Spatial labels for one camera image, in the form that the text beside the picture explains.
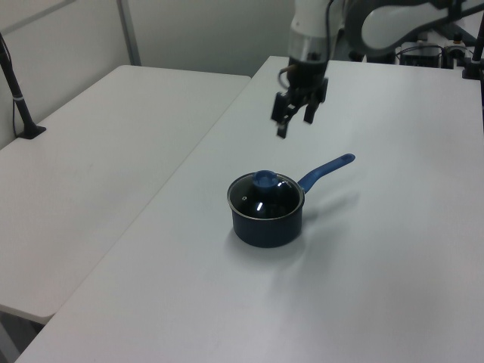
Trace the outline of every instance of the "floor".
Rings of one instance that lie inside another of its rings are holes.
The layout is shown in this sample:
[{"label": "floor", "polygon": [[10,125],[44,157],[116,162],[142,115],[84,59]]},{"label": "floor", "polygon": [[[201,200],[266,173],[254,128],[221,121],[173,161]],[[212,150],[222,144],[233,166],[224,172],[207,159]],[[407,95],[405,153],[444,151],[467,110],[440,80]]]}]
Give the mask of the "floor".
[{"label": "floor", "polygon": [[14,363],[43,325],[0,312],[0,363]]}]

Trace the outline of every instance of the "blue knob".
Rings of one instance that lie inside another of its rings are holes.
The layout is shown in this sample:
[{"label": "blue knob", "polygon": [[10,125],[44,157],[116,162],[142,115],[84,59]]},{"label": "blue knob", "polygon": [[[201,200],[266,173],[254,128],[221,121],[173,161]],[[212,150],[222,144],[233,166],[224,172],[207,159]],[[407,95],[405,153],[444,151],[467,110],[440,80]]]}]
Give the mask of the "blue knob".
[{"label": "blue knob", "polygon": [[254,172],[252,182],[257,188],[268,191],[278,184],[279,179],[275,172],[261,170],[260,172]]}]

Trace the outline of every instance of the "pot lid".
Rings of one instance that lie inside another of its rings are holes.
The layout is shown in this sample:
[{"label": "pot lid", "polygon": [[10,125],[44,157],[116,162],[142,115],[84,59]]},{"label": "pot lid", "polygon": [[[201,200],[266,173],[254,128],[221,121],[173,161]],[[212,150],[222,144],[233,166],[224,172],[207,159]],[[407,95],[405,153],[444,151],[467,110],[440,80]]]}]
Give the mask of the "pot lid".
[{"label": "pot lid", "polygon": [[232,210],[253,219],[285,217],[303,201],[304,193],[294,180],[268,170],[241,176],[228,189]]}]

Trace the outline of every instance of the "white tabletop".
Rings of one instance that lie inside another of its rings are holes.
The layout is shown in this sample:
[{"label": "white tabletop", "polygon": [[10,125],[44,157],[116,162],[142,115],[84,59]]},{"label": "white tabletop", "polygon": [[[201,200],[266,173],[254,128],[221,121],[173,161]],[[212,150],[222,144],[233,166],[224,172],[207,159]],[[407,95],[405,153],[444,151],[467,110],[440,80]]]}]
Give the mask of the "white tabletop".
[{"label": "white tabletop", "polygon": [[0,151],[0,311],[45,323],[248,77],[120,67]]},{"label": "white tabletop", "polygon": [[[326,103],[288,138],[271,57],[19,363],[481,362],[484,147],[479,83],[331,62]],[[239,175],[356,161],[306,196],[272,250],[232,230]]]}]

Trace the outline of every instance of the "cable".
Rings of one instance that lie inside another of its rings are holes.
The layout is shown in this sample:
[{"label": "cable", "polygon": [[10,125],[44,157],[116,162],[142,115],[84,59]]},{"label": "cable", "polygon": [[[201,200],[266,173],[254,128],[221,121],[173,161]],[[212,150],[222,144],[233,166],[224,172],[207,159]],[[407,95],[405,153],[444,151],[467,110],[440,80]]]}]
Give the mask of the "cable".
[{"label": "cable", "polygon": [[281,76],[286,72],[287,72],[287,68],[284,68],[284,69],[279,71],[278,81],[279,81],[279,85],[281,85],[282,88],[289,89],[289,86],[285,85],[284,82],[282,82],[282,78],[281,78]]},{"label": "cable", "polygon": [[462,47],[462,46],[460,46],[460,45],[450,45],[450,46],[448,46],[448,47],[446,47],[446,48],[451,48],[451,49],[456,49],[456,48],[458,48],[458,49],[463,49],[463,50],[465,50],[465,51],[468,51],[468,52],[469,52],[469,53],[471,53],[472,55],[474,55],[474,52],[473,52],[473,51],[471,51],[470,49],[467,49],[466,47]]},{"label": "cable", "polygon": [[15,129],[15,100],[12,100],[12,126],[14,127],[14,136],[18,138],[17,130]]},{"label": "cable", "polygon": [[440,49],[441,56],[444,52],[444,48],[441,47],[440,45],[419,45],[419,46],[403,49],[403,50],[399,51],[398,53],[396,53],[395,56],[398,57],[399,55],[402,55],[404,53],[408,53],[410,51],[416,51],[418,49],[423,49],[423,48],[438,48],[438,49]]},{"label": "cable", "polygon": [[330,61],[330,54],[331,54],[331,28],[330,28],[330,7],[333,4],[334,0],[330,0],[327,3],[326,7],[326,37],[327,37],[327,54],[326,54],[326,63]]},{"label": "cable", "polygon": [[10,64],[12,64],[12,57],[10,56],[10,51],[8,50],[7,43],[5,43],[5,40],[3,39],[3,36],[1,33],[0,33],[0,42],[2,43],[3,49],[7,53],[8,61],[10,62]]}]

